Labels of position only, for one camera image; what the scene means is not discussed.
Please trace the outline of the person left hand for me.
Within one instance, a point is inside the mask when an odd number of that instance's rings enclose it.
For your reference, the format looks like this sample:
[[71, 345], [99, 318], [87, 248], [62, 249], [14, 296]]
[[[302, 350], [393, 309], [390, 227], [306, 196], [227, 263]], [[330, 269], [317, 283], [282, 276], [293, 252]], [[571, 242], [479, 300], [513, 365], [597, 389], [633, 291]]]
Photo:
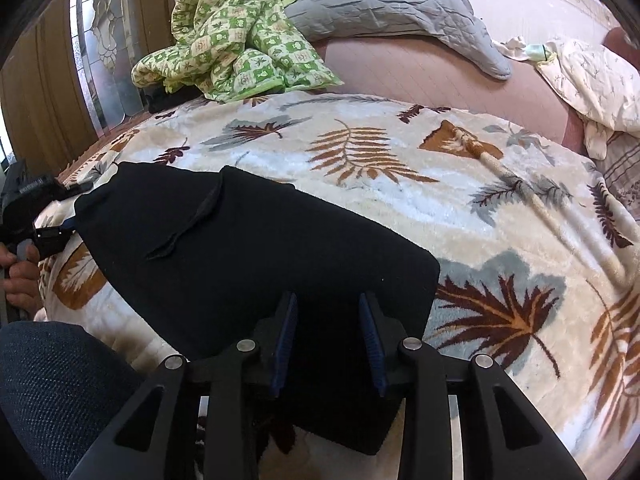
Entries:
[[29, 318], [33, 318], [42, 308], [39, 259], [38, 249], [34, 245], [26, 247], [24, 261], [18, 261], [16, 255], [1, 245], [0, 262], [2, 269], [6, 270], [6, 277], [1, 280], [2, 290], [9, 304], [25, 312]]

